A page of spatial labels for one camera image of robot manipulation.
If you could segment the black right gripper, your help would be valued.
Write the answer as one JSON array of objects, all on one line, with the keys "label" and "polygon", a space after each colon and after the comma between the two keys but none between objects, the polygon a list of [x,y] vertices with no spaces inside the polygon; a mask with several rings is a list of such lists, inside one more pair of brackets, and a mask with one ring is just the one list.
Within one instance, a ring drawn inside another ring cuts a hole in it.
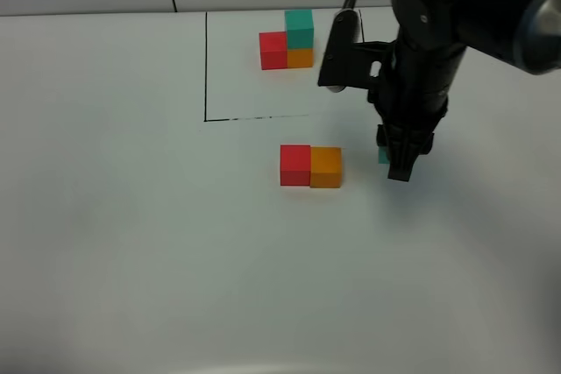
[{"label": "black right gripper", "polygon": [[381,117],[376,144],[387,149],[387,177],[409,181],[419,155],[430,153],[448,109],[450,51],[393,49],[379,78],[379,89],[368,93]]}]

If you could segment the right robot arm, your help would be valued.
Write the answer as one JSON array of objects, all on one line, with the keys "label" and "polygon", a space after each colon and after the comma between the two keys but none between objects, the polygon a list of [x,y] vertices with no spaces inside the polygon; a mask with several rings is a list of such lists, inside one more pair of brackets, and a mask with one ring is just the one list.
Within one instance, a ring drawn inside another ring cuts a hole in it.
[{"label": "right robot arm", "polygon": [[467,49],[541,75],[560,67],[560,0],[392,0],[399,25],[369,95],[382,124],[388,178],[409,180]]}]

